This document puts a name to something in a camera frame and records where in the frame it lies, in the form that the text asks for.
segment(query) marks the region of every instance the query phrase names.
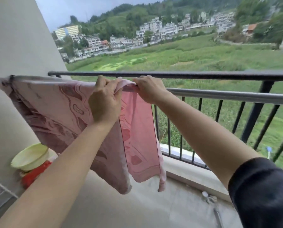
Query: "yellow building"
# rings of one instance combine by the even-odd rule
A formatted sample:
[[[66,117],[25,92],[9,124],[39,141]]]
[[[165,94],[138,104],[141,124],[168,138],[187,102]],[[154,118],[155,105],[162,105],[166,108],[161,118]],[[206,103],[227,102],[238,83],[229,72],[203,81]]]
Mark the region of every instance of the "yellow building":
[[[58,39],[62,40],[67,35],[74,36],[74,35],[79,34],[79,26],[73,25],[73,26],[60,28],[58,30],[55,30],[55,33]]]

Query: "orange roof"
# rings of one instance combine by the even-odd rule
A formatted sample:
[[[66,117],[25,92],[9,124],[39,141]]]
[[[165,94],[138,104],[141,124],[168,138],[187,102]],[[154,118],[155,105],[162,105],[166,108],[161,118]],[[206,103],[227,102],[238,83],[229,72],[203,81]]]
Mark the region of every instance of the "orange roof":
[[[251,24],[248,26],[248,30],[254,30],[256,28],[257,24]]]

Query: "forearm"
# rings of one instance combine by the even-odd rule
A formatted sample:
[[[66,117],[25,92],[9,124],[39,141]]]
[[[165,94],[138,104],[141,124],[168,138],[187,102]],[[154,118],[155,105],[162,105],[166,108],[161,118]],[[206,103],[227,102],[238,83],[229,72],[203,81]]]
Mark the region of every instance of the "forearm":
[[[110,129],[106,124],[86,127],[3,215],[0,227],[60,227]]]
[[[158,107],[226,188],[241,164],[259,157],[223,126],[171,93],[158,103]]]

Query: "black sleeve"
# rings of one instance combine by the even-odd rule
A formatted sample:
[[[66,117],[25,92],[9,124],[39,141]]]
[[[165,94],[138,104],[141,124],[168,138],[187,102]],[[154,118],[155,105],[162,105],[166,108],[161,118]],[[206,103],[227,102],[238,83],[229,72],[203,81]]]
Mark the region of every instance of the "black sleeve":
[[[272,161],[245,162],[230,179],[228,190],[244,228],[283,228],[283,170]]]

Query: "hand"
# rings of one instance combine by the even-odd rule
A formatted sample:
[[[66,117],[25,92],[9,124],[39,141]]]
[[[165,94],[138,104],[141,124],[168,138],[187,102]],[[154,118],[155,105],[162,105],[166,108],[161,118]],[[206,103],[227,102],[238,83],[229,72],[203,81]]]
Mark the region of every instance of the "hand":
[[[121,111],[122,89],[114,94],[117,84],[121,78],[109,80],[98,76],[95,90],[89,98],[89,105],[92,111],[94,122],[110,123],[114,125]]]
[[[133,78],[133,81],[138,86],[137,93],[147,103],[157,105],[166,95],[170,94],[159,78],[148,75]]]

